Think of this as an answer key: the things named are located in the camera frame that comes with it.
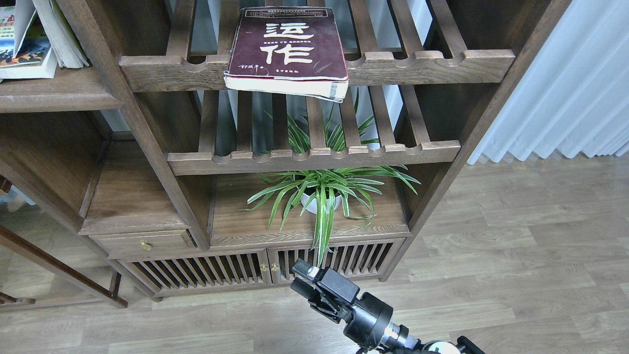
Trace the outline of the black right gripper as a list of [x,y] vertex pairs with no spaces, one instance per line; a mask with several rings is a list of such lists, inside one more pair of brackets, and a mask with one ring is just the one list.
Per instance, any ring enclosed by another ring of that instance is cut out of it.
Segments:
[[339,324],[344,321],[343,333],[357,343],[362,351],[387,351],[393,308],[365,292],[357,298],[360,288],[329,267],[320,269],[303,259],[297,259],[292,271],[312,282],[314,288],[300,278],[292,281],[290,289],[297,292],[315,311]]

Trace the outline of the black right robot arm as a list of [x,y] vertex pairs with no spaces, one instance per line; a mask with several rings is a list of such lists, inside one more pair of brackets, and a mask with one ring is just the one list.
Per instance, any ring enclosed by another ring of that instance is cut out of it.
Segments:
[[483,350],[469,338],[460,336],[457,343],[421,340],[409,334],[404,325],[391,321],[393,308],[360,288],[330,267],[320,269],[298,259],[292,267],[302,278],[290,287],[307,298],[310,307],[329,320],[346,326],[343,333],[359,345],[358,354],[377,350],[382,354],[482,354]]

